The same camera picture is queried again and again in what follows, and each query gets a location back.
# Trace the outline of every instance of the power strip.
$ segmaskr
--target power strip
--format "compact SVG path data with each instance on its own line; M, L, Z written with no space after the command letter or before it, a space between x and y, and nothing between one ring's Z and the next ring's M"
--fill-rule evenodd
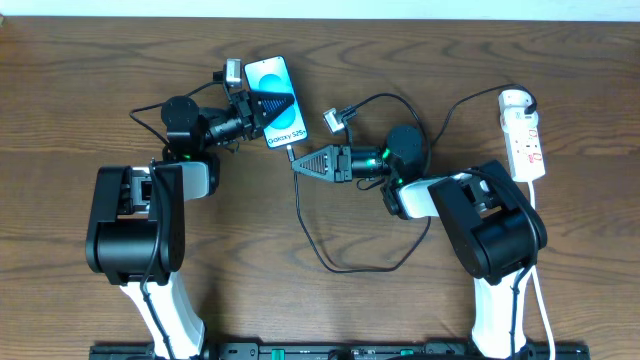
M530 182L545 174L538 112L525 114L531 101L531 96L521 90L506 90L498 96L500 125L507 143L511 177L516 182Z

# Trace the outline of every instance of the usb connector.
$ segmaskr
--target usb connector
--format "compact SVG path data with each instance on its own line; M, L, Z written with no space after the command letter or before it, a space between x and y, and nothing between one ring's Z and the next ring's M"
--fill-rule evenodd
M289 156L290 162L293 162L296 159L296 155L293 153L291 145L287 145L287 156Z
M329 131L331 131L332 134L337 134L344 130L347 121L357 114L356 109L349 105L339 112L336 111L335 108L329 109L322 114L322 117L324 118L324 122L327 123Z

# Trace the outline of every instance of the white wall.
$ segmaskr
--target white wall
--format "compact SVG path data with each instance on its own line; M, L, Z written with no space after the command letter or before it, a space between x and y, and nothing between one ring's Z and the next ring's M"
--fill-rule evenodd
M0 13L5 16L640 21L640 1L0 0Z

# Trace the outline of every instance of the wooden table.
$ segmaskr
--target wooden table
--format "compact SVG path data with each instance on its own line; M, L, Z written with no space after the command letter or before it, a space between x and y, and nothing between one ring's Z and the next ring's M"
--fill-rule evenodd
M92 273L84 242L96 171L145 165L161 144L130 109L185 93L226 58L286 57L311 135L321 115L378 92L407 98L433 134L476 91L525 84L539 101L549 233L539 271L558 341L593 359L640 353L640 25L480 21L8 18L0 29L0 357L86 359L96 342L148 341L134 305ZM506 164L496 94L462 106L434 171ZM220 89L197 95L223 106ZM142 115L164 132L159 113ZM412 124L393 100L363 108L359 144ZM181 272L212 332L264 341L465 337L473 284L440 221L391 274L321 268L295 217L282 151L263 140L218 151L216 194L185 206ZM301 179L303 216L342 265L395 263L424 221L389 216L378 191ZM525 329L544 341L533 292Z

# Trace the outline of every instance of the phone screen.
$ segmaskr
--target phone screen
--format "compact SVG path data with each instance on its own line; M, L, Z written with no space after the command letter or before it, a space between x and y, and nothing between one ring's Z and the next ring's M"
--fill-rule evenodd
M307 128L284 58L276 56L247 64L244 66L244 72L251 90L289 93L294 98L293 105L264 129L267 146L273 149L306 139Z

